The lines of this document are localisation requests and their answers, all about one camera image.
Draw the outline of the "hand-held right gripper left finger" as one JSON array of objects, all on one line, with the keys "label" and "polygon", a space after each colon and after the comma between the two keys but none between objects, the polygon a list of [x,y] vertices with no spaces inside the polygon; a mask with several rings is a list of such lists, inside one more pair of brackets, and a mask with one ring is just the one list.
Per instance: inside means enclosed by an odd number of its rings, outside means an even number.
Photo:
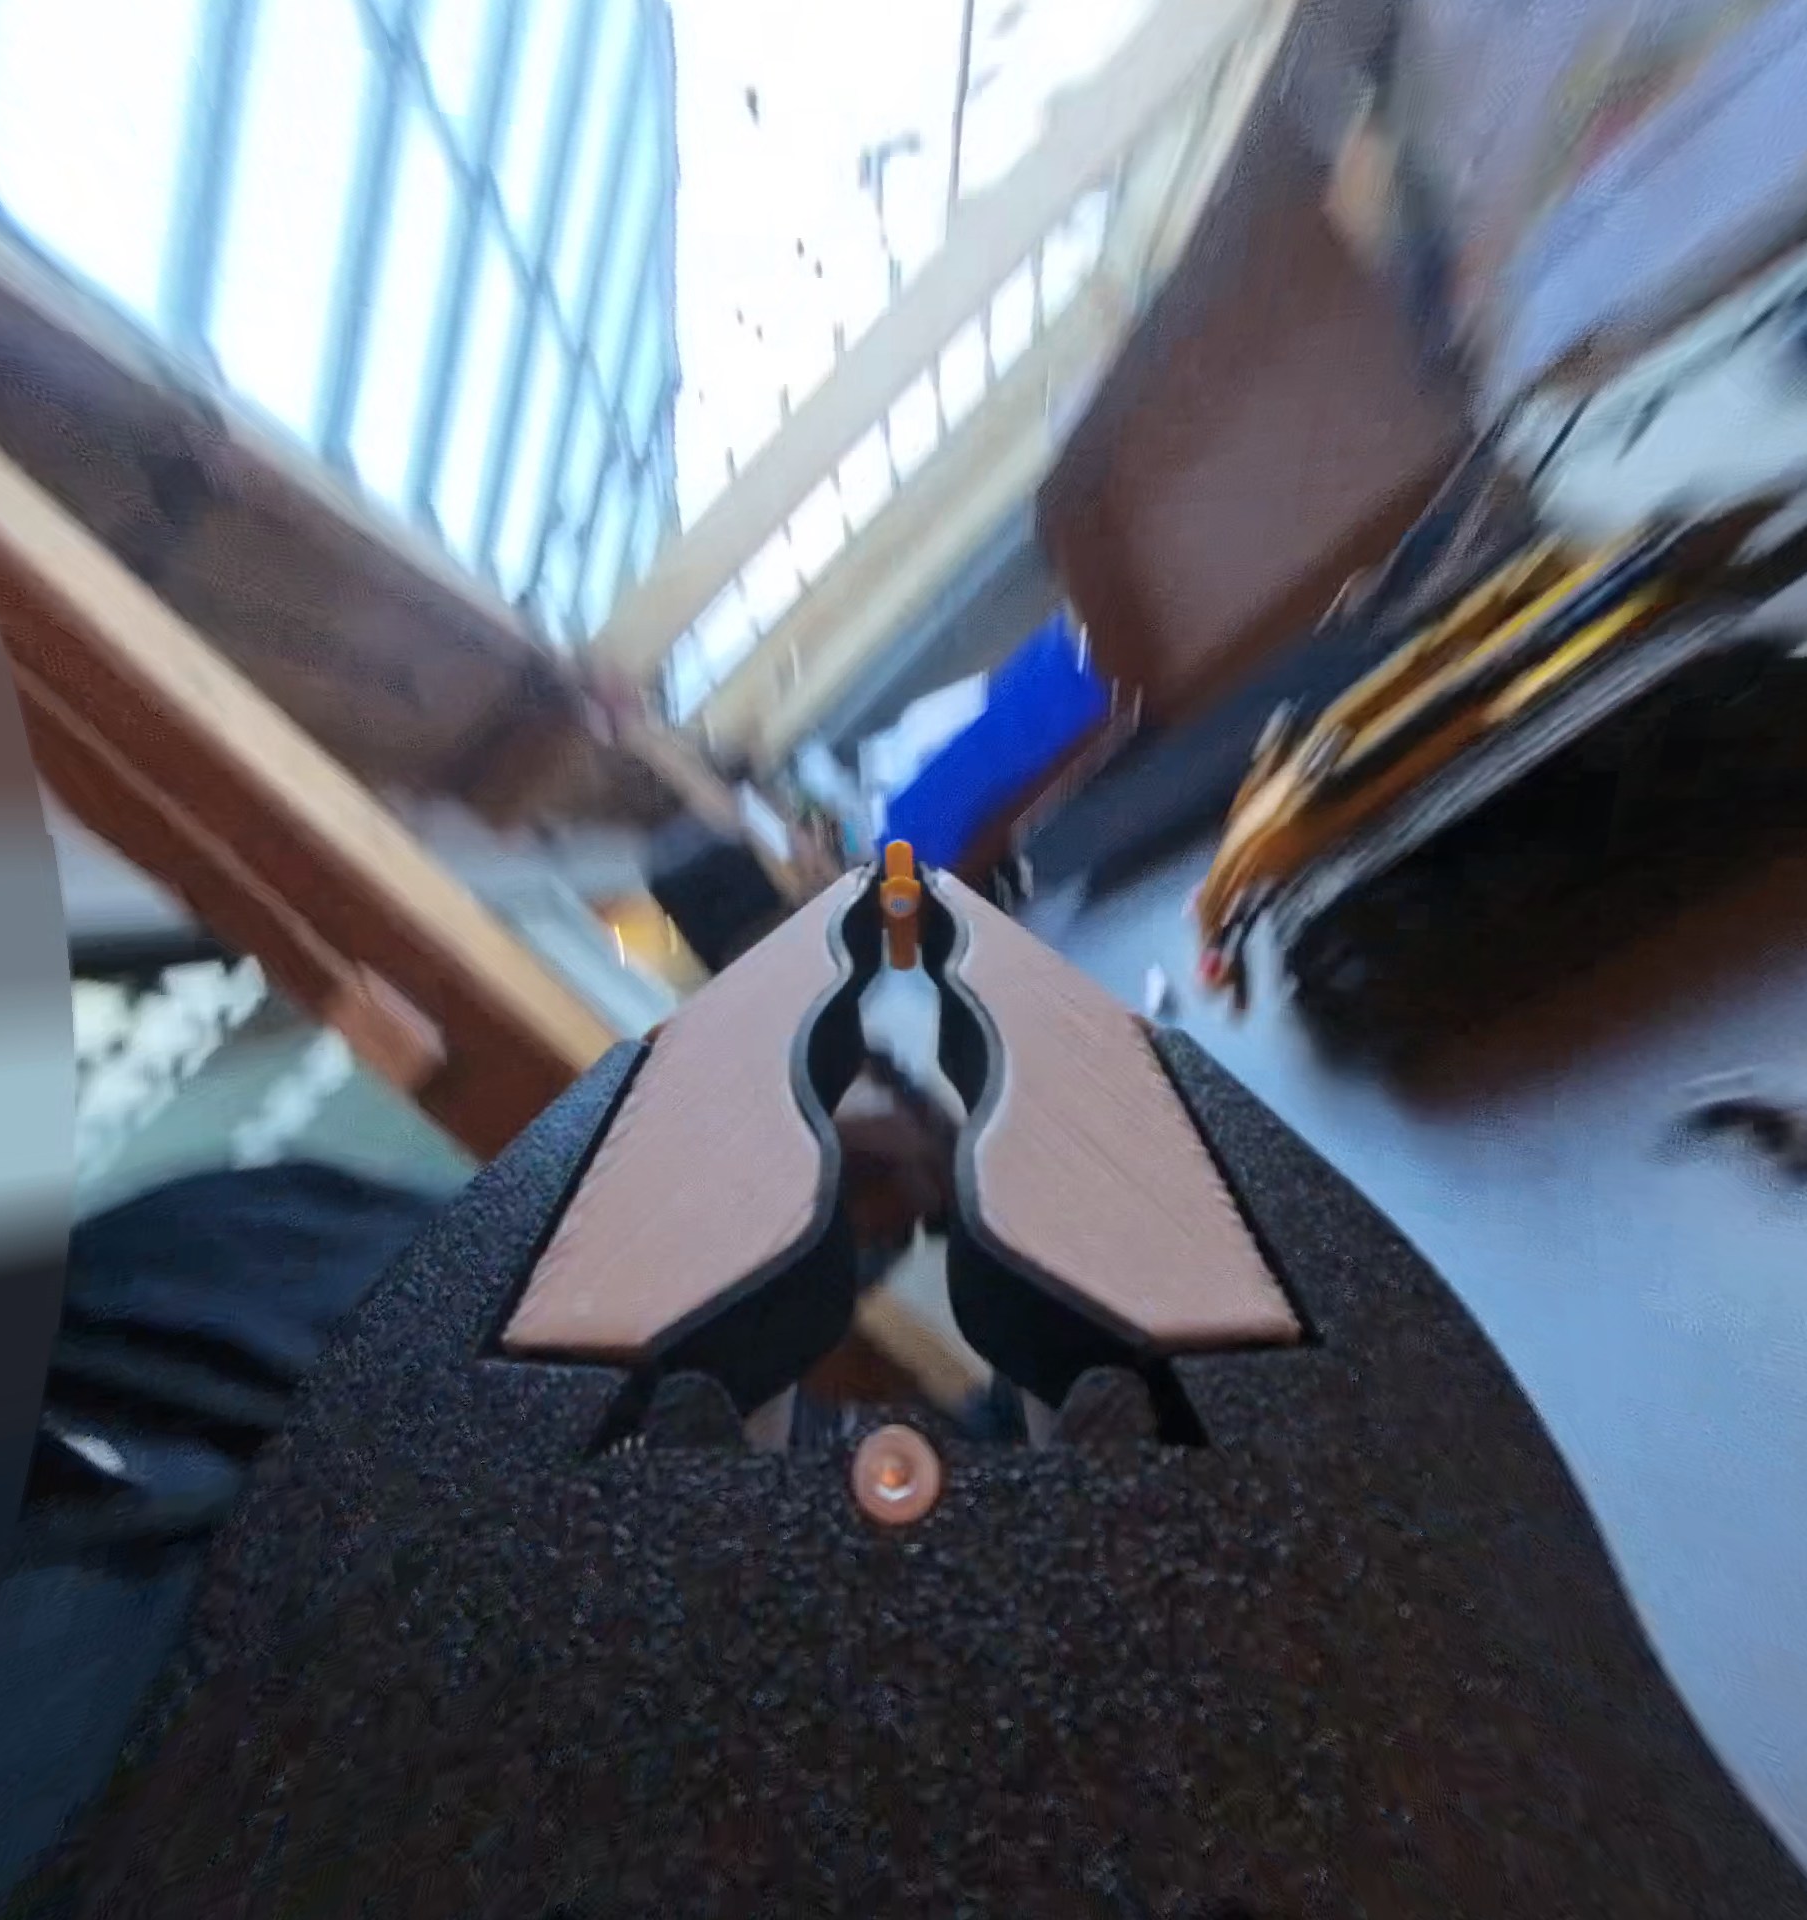
[{"label": "hand-held right gripper left finger", "polygon": [[858,1260],[837,1109],[864,1068],[875,869],[823,887],[641,1050],[502,1322],[511,1359],[699,1371],[736,1410],[850,1328]]}]

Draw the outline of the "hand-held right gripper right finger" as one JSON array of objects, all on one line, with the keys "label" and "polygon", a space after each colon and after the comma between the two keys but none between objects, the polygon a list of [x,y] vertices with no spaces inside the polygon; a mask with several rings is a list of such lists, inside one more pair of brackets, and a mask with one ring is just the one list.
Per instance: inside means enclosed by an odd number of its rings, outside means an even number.
[{"label": "hand-held right gripper right finger", "polygon": [[1144,1018],[932,869],[920,965],[964,1109],[950,1296],[995,1371],[1062,1410],[1095,1370],[1305,1341]]}]

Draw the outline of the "yellow toy tracked robot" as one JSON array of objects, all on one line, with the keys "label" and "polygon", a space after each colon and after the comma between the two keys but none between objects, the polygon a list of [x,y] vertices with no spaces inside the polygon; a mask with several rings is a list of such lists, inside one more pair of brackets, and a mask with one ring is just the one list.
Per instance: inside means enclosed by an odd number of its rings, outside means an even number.
[{"label": "yellow toy tracked robot", "polygon": [[1555,965],[1615,890],[1663,901],[1807,821],[1807,576],[1783,490],[1536,538],[1365,664],[1279,705],[1193,894],[1205,993],[1275,973],[1374,1054],[1484,973]]}]

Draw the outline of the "grey desk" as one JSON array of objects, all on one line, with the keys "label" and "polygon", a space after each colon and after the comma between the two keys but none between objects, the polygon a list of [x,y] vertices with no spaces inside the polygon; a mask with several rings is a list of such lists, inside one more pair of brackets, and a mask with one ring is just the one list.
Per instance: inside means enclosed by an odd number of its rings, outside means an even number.
[{"label": "grey desk", "polygon": [[1555,965],[1469,981],[1374,1054],[1191,977],[1208,853],[1038,874],[1023,920],[1154,1002],[1442,1273],[1563,1446],[1684,1701],[1807,1866],[1807,1186],[1686,1144],[1686,1104],[1807,1104],[1807,821]]}]

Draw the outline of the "blue plastic bin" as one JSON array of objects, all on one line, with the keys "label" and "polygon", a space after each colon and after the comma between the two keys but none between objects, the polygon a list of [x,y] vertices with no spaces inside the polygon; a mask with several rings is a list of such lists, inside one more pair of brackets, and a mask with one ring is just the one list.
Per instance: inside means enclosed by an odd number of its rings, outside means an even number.
[{"label": "blue plastic bin", "polygon": [[1014,862],[1018,827],[1106,732],[1115,687],[1067,609],[987,674],[983,712],[882,800],[877,844],[987,883]]}]

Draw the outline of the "large gridded window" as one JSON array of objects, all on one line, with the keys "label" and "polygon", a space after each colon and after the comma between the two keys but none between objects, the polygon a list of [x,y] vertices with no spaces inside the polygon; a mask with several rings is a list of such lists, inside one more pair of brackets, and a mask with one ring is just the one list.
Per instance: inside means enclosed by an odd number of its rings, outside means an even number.
[{"label": "large gridded window", "polygon": [[667,2],[0,2],[0,227],[550,639],[679,527]]}]

